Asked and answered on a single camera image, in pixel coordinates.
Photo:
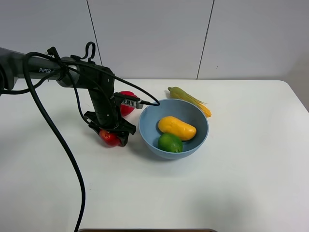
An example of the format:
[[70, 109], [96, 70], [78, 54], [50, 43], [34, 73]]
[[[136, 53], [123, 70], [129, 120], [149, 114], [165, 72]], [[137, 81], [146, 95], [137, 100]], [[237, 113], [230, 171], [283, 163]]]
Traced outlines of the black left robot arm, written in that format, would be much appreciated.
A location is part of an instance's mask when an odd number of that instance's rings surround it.
[[122, 143], [135, 133], [136, 127], [120, 112], [121, 103], [128, 97], [114, 91], [117, 77], [109, 68], [97, 65], [91, 58], [88, 61], [74, 55], [61, 58], [55, 47], [48, 49], [46, 55], [38, 52], [22, 54], [1, 48], [1, 94], [32, 92], [45, 80], [55, 80], [62, 87], [88, 91], [94, 111], [80, 115], [95, 132], [113, 133]]

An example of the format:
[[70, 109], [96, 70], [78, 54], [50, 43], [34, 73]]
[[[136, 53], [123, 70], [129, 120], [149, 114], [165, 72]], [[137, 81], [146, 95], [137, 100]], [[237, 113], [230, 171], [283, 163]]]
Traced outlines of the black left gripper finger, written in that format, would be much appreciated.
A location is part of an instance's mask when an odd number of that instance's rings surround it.
[[90, 122], [88, 126], [100, 137], [101, 128], [97, 124], [95, 124], [94, 122]]
[[124, 147], [128, 143], [129, 135], [133, 135], [136, 132], [136, 126], [129, 122], [122, 122], [117, 129], [117, 138], [120, 140], [120, 146]]

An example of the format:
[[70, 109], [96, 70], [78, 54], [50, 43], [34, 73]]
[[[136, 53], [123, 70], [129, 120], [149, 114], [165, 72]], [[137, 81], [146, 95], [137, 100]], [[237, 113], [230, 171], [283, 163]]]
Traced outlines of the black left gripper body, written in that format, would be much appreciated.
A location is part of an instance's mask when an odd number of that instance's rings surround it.
[[120, 116], [119, 107], [116, 105], [113, 98], [113, 89], [107, 91], [101, 91], [93, 88], [89, 89], [91, 102], [94, 107], [94, 111], [87, 111], [84, 116], [89, 119], [90, 122], [94, 122], [101, 129], [108, 132], [117, 132], [118, 127], [123, 122]]

